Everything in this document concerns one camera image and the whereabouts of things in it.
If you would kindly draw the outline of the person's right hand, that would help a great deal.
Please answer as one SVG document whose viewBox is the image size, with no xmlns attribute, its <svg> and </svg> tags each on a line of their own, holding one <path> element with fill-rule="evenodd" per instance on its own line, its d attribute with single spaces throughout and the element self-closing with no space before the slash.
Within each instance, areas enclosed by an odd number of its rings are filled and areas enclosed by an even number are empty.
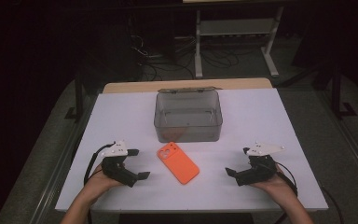
<svg viewBox="0 0 358 224">
<path fill-rule="evenodd" d="M 277 167 L 278 173 L 266 181 L 251 184 L 251 187 L 261 189 L 277 204 L 290 203 L 296 198 L 295 192 L 289 184 L 281 178 L 282 170 Z"/>
</svg>

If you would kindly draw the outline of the orange phone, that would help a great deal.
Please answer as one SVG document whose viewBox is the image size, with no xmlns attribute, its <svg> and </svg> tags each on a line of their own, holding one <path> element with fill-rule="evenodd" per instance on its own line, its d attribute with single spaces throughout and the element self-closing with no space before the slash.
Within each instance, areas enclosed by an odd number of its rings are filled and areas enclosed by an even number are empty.
<svg viewBox="0 0 358 224">
<path fill-rule="evenodd" d="M 187 184 L 200 173 L 196 163 L 174 142 L 159 149 L 157 156 L 182 185 Z"/>
</svg>

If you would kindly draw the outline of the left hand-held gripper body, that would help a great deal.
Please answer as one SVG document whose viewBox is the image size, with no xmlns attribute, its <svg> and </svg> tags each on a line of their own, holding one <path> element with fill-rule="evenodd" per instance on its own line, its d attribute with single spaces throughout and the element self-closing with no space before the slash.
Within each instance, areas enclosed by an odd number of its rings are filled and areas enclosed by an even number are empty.
<svg viewBox="0 0 358 224">
<path fill-rule="evenodd" d="M 103 149 L 101 152 L 102 168 L 105 175 L 132 188 L 138 180 L 138 175 L 124 166 L 124 160 L 130 157 L 128 149 L 132 148 L 127 148 L 124 141 L 115 142 L 112 146 Z"/>
</svg>

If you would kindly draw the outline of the black metal stand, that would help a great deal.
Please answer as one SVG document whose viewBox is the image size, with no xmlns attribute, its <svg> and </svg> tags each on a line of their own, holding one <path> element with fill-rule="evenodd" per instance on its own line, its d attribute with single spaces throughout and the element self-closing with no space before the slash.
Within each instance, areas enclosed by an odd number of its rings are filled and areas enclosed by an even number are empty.
<svg viewBox="0 0 358 224">
<path fill-rule="evenodd" d="M 77 73 L 75 78 L 75 98 L 76 98 L 76 106 L 70 107 L 64 118 L 73 119 L 75 122 L 79 122 L 84 113 L 83 82 L 82 82 L 82 75 L 80 73 Z"/>
<path fill-rule="evenodd" d="M 338 119 L 343 117 L 356 116 L 356 112 L 349 103 L 342 103 L 340 101 L 341 95 L 341 74 L 339 72 L 339 67 L 337 64 L 333 66 L 333 75 L 332 75 L 332 98 L 331 98 L 331 108 L 333 113 Z"/>
</svg>

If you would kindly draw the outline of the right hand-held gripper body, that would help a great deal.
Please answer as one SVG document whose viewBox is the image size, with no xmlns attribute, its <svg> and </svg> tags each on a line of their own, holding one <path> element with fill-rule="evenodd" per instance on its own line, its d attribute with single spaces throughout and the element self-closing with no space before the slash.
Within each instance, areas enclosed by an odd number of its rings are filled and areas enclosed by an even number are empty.
<svg viewBox="0 0 358 224">
<path fill-rule="evenodd" d="M 277 172 L 275 160 L 271 157 L 273 153 L 285 151 L 283 146 L 256 143 L 250 147 L 246 155 L 249 159 L 251 168 L 238 172 L 234 177 L 239 186 L 250 185 L 270 179 Z"/>
</svg>

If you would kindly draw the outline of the person's left hand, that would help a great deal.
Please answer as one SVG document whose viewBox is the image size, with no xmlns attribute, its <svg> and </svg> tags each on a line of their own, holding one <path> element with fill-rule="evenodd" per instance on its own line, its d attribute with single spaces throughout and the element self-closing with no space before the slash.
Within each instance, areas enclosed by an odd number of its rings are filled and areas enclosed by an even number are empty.
<svg viewBox="0 0 358 224">
<path fill-rule="evenodd" d="M 101 164 L 99 164 L 89 177 L 84 190 L 87 198 L 94 202 L 108 190 L 118 186 L 121 186 L 121 183 L 105 175 Z"/>
</svg>

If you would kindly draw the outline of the transparent grey storage box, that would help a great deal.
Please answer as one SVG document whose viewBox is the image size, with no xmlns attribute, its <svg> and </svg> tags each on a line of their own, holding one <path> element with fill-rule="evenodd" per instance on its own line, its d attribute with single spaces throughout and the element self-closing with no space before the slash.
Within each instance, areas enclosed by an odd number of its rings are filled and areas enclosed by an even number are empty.
<svg viewBox="0 0 358 224">
<path fill-rule="evenodd" d="M 215 142 L 220 138 L 222 125 L 217 88 L 158 91 L 154 126 L 159 142 Z"/>
</svg>

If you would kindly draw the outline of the grey metal floor rail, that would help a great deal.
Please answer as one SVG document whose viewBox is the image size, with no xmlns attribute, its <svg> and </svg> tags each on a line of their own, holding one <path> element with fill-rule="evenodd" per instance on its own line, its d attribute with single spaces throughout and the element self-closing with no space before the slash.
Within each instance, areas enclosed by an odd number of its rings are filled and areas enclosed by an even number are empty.
<svg viewBox="0 0 358 224">
<path fill-rule="evenodd" d="M 324 92 L 319 92 L 318 97 L 323 102 L 324 108 L 327 110 L 331 120 L 335 122 L 338 130 L 344 137 L 345 141 L 347 142 L 350 152 L 354 157 L 356 163 L 358 164 L 358 143 L 356 142 L 355 138 L 350 132 L 350 129 L 344 123 L 344 118 L 348 117 L 350 113 L 348 111 L 344 112 L 334 112 L 331 108 L 330 101 L 327 95 Z"/>
<path fill-rule="evenodd" d="M 81 100 L 83 115 L 67 119 L 68 112 L 76 112 L 75 96 L 60 97 L 48 118 L 47 127 L 42 130 L 37 148 L 34 172 L 42 178 L 43 186 L 27 224 L 48 224 L 50 219 L 61 216 L 55 210 L 62 186 L 76 154 L 81 137 L 85 131 L 94 107 L 95 96 L 85 96 Z"/>
</svg>

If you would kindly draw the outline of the white metal desk frame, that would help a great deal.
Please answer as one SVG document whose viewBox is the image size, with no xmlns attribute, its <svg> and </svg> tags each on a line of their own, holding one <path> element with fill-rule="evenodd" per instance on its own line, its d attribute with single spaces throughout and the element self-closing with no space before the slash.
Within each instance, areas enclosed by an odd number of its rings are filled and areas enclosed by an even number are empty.
<svg viewBox="0 0 358 224">
<path fill-rule="evenodd" d="M 272 77 L 278 77 L 279 72 L 273 62 L 270 51 L 272 49 L 284 7 L 279 7 L 273 18 L 203 21 L 201 13 L 196 17 L 196 50 L 195 50 L 195 77 L 203 78 L 200 55 L 200 38 L 213 35 L 268 35 L 268 42 L 260 50 Z"/>
</svg>

